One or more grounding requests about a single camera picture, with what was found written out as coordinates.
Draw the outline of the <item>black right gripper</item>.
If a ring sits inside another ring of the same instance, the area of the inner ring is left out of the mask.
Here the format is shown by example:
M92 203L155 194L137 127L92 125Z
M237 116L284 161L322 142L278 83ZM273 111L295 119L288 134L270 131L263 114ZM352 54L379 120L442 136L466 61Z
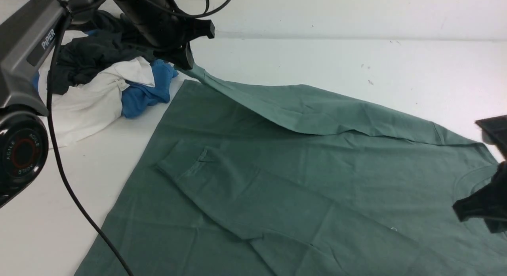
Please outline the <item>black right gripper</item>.
M506 233L507 230L507 165L503 161L489 184L452 206L460 222L470 219L484 220L490 233Z

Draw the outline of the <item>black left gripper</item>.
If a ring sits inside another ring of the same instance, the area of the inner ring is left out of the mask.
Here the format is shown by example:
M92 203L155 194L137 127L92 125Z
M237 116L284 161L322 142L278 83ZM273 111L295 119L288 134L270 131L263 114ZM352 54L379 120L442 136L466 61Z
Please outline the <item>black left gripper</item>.
M122 42L151 49L154 56L182 70L191 70L195 65L190 42L215 37L211 20L174 14L175 9L167 0L113 1L129 21Z

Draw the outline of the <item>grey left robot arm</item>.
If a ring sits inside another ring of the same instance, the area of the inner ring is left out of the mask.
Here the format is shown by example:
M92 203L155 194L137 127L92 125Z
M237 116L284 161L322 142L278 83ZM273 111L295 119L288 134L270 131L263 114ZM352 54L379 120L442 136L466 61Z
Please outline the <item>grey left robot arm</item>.
M21 193L47 160L49 141L41 121L48 109L33 85L49 53L69 28L91 19L106 0L29 0L1 24L1 206ZM194 66L190 42L214 38L205 14L188 15L173 0L113 0L138 33L128 42L184 70Z

